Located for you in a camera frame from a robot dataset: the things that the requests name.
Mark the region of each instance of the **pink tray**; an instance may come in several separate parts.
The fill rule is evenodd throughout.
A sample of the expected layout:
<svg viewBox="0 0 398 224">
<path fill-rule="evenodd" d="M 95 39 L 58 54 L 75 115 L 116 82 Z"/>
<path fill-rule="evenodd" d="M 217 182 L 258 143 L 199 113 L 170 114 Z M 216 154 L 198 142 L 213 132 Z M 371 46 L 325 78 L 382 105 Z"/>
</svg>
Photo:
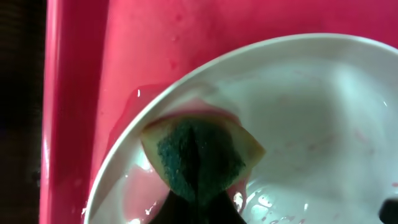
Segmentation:
<svg viewBox="0 0 398 224">
<path fill-rule="evenodd" d="M 337 32 L 398 47 L 395 0 L 49 0 L 40 224 L 80 224 L 118 135 L 170 83 L 272 37 Z"/>
</svg>

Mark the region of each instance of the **dark background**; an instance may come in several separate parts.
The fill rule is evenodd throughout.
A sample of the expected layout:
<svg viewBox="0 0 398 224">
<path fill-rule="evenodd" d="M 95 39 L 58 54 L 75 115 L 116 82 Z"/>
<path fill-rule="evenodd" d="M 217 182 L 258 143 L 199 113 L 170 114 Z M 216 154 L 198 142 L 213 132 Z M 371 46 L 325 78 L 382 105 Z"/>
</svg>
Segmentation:
<svg viewBox="0 0 398 224">
<path fill-rule="evenodd" d="M 46 0 L 0 0 L 0 223 L 38 223 Z"/>
</svg>

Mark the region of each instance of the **white bowl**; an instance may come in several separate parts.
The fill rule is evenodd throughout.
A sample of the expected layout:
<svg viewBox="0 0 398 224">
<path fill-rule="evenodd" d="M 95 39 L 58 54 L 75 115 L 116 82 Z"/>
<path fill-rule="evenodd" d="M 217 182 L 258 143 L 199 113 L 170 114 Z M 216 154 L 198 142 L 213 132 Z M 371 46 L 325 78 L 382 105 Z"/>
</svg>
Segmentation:
<svg viewBox="0 0 398 224">
<path fill-rule="evenodd" d="M 194 97 L 238 116 L 267 150 L 246 186 L 248 223 L 381 223 L 381 203 L 398 194 L 397 72 L 397 49 L 339 34 L 281 37 L 216 58 L 166 89 L 122 133 L 95 179 L 85 223 L 143 223 L 126 206 L 151 205 L 167 189 L 138 135 Z M 150 191 L 128 198 L 139 185 L 129 184 L 134 166 L 152 172 L 135 177 L 148 186 L 135 191 Z"/>
</svg>

